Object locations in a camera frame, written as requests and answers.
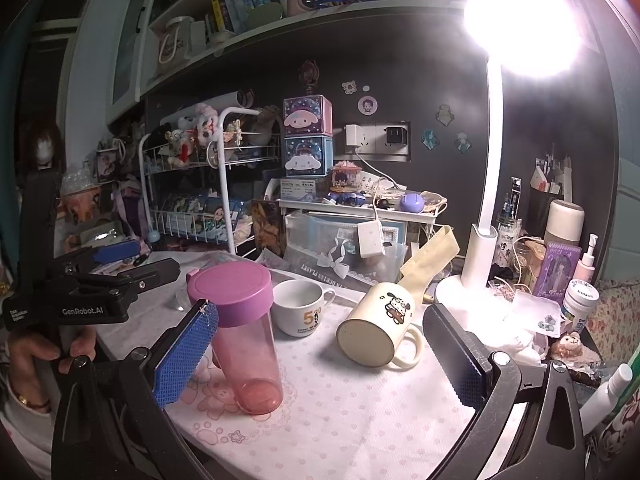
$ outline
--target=white tablecloth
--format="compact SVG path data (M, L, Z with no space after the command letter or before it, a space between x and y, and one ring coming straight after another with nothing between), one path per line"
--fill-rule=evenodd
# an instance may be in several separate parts
M136 346L151 346L184 315L169 308L175 290L184 284L185 273L202 266L206 257L171 256L184 261L177 283L141 295L124 325L98 327L115 358ZM335 343L335 330L349 311L333 304L306 338L274 330L285 393L275 412L244 414L222 373L211 365L209 381L191 382L181 400L166 407L168 415L187 439L238 478L426 478L473 410L460 403L428 346L420 364L408 371L370 369L348 360ZM399 351L410 354L414 346L404 341ZM481 478L497 472L523 409L513 410Z

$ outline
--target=lamp head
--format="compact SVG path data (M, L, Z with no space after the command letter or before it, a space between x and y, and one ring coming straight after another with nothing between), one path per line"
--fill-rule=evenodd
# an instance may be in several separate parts
M573 13L564 0L469 0L465 26L489 56L521 75L562 72L580 47Z

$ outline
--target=cream mug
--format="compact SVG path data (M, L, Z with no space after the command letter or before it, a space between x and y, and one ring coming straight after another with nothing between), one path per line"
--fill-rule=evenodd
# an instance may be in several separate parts
M372 286L335 333L347 357L369 367L393 362L409 369L418 364L424 351L422 333L411 324L415 302L411 294L396 283ZM406 361L396 356L398 346L409 333L415 343L415 357Z
M334 290L324 292L316 282L288 280L273 287L271 316L285 334L304 337L316 331L334 299Z

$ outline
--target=pink bottle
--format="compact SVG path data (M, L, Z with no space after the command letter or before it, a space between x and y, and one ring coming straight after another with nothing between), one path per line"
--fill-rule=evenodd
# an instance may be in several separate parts
M218 308L213 353L238 405L250 415L264 415L282 402L282 382L269 310L271 275L251 261L229 262L187 275L192 303L208 300Z

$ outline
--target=white jar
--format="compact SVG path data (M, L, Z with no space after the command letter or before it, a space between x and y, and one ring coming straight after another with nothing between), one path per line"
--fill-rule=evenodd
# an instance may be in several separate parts
M560 313L564 319L562 332L582 332L589 314L593 311L600 294L591 283L583 280L571 280L566 288Z

